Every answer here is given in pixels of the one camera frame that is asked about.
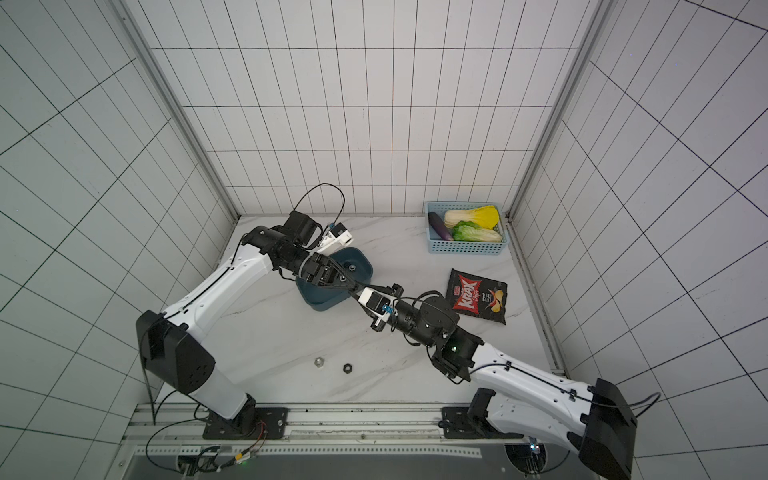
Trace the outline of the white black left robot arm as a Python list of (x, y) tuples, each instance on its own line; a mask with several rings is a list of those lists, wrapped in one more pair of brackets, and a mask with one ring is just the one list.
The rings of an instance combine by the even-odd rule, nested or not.
[(321, 289), (355, 293), (362, 284), (330, 254), (352, 235), (336, 224), (311, 249), (286, 225), (257, 226), (243, 235), (234, 253), (200, 285), (160, 313), (148, 310), (136, 321), (139, 358), (149, 372), (231, 425), (256, 421), (255, 401), (216, 366), (203, 341), (219, 318), (252, 285), (273, 271)]

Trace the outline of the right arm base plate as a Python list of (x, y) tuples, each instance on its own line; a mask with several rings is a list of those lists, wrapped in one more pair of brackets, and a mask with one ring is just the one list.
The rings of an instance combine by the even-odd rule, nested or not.
[(497, 430), (488, 421), (488, 406), (496, 392), (479, 388), (471, 403), (464, 407), (443, 407), (438, 427), (446, 439), (523, 439), (519, 433), (505, 433)]

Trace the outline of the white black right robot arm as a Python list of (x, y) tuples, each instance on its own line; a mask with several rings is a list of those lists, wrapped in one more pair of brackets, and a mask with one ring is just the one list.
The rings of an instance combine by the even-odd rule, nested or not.
[(454, 384), (476, 384), (467, 413), (478, 435), (541, 440), (575, 453), (604, 479), (631, 477), (638, 420), (616, 385), (569, 380), (501, 352), (461, 328), (437, 291), (405, 297), (397, 284), (367, 286), (356, 299), (373, 330), (401, 332)]

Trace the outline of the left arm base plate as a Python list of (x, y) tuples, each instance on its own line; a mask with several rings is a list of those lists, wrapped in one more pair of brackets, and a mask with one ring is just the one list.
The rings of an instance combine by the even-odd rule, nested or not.
[(282, 439), (289, 410), (284, 407), (245, 406), (233, 419), (225, 419), (211, 411), (205, 422), (205, 440), (245, 441), (257, 438)]

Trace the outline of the dark teal storage box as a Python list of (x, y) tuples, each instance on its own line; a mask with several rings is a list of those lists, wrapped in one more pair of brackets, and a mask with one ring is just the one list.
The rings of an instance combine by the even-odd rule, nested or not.
[[(341, 249), (331, 254), (330, 257), (338, 262), (344, 270), (348, 270), (348, 266), (354, 264), (357, 267), (356, 270), (373, 277), (373, 266), (364, 253), (355, 247)], [(319, 312), (327, 311), (350, 298), (350, 295), (344, 291), (318, 288), (301, 279), (296, 280), (296, 288), (305, 303)]]

